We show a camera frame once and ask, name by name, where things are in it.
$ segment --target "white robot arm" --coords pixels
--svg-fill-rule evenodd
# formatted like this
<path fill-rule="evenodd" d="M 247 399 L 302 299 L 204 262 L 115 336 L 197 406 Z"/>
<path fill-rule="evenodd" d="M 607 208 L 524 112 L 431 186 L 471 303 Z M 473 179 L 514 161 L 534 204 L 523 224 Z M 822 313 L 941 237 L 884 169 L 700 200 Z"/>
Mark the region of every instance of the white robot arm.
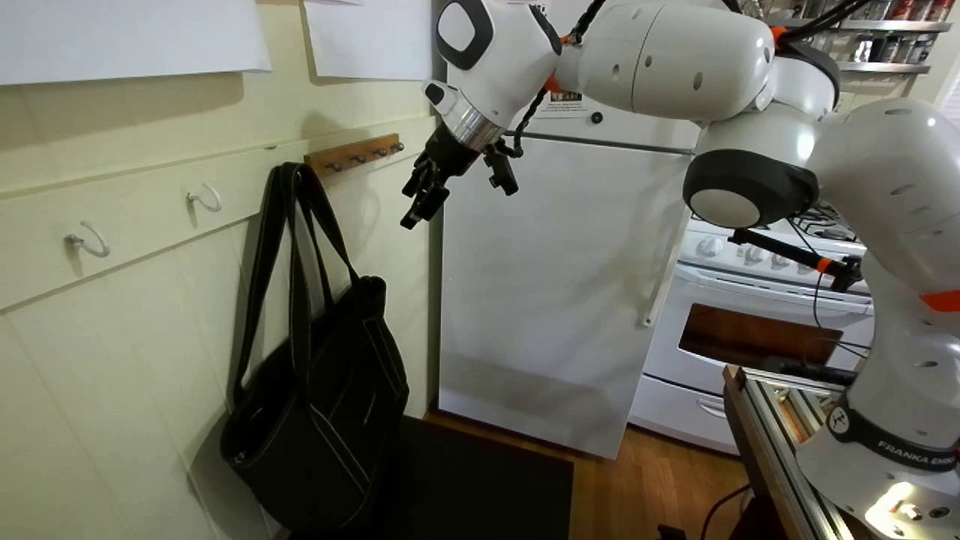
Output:
<path fill-rule="evenodd" d="M 736 13 L 612 0 L 590 16 L 589 33 L 558 40 L 524 0 L 442 13 L 458 88 L 426 90 L 442 127 L 406 186 L 406 224 L 430 218 L 481 152 L 496 186 L 516 189 L 502 136 L 550 77 L 624 112 L 695 121 L 693 213 L 754 228 L 824 199 L 870 251 L 875 339 L 827 428 L 798 449 L 802 471 L 879 534 L 958 540 L 960 131 L 915 102 L 831 116 L 831 64 L 802 45 L 778 52 L 763 22 Z"/>

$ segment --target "refrigerator door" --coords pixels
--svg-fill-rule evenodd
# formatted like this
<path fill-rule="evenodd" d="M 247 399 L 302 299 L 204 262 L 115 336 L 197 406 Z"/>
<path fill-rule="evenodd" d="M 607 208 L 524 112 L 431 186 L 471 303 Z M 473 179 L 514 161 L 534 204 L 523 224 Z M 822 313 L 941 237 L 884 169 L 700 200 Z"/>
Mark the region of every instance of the refrigerator door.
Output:
<path fill-rule="evenodd" d="M 672 141 L 686 127 L 636 121 L 632 131 Z M 450 186 L 442 412 L 612 460 L 686 222 L 686 159 L 558 141 L 524 149 L 514 199 L 488 189 L 482 161 Z"/>

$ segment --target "wall hook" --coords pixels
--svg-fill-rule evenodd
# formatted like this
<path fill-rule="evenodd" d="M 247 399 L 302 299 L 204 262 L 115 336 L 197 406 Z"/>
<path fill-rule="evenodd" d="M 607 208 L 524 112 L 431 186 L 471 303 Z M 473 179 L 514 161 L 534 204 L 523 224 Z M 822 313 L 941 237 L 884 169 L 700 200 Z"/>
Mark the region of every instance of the wall hook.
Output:
<path fill-rule="evenodd" d="M 201 204 L 211 213 L 222 209 L 222 196 L 208 182 L 201 182 L 201 192 L 187 192 L 187 200 L 190 200 L 190 208 Z"/>
<path fill-rule="evenodd" d="M 81 228 L 86 228 L 86 235 L 92 237 L 92 243 L 91 243 L 91 237 L 67 235 L 67 237 L 64 237 L 67 247 L 85 250 L 85 251 L 91 251 L 92 259 L 108 259 L 108 254 L 110 254 L 110 243 L 106 243 L 101 235 L 98 235 L 91 222 L 81 222 Z"/>

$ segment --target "white wall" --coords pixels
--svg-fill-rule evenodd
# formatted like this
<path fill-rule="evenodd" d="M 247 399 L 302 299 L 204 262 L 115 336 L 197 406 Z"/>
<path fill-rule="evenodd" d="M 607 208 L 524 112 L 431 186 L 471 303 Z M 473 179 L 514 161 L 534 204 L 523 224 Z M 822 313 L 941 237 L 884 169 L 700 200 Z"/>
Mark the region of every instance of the white wall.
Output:
<path fill-rule="evenodd" d="M 328 182 L 426 412 L 430 228 L 399 196 L 431 128 L 416 83 L 311 80 L 300 0 L 262 0 L 266 74 L 0 88 L 0 536 L 270 536 L 219 461 L 239 254 L 272 161 L 399 131 Z M 213 182 L 222 213 L 190 213 Z M 96 222 L 110 259 L 68 251 Z M 284 336 L 283 280 L 262 351 Z"/>

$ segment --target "shelf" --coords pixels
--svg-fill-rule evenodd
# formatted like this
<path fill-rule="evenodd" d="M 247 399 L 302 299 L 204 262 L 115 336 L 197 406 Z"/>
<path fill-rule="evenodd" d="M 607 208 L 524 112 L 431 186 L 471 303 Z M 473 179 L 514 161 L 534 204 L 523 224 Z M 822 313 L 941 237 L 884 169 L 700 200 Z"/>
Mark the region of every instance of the shelf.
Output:
<path fill-rule="evenodd" d="M 917 66 L 917 64 L 840 64 L 840 71 L 850 71 L 850 74 L 920 74 L 920 71 L 931 71 L 931 66 Z"/>
<path fill-rule="evenodd" d="M 779 27 L 803 27 L 811 19 L 767 19 L 767 25 Z M 947 22 L 842 22 L 827 33 L 945 33 Z"/>

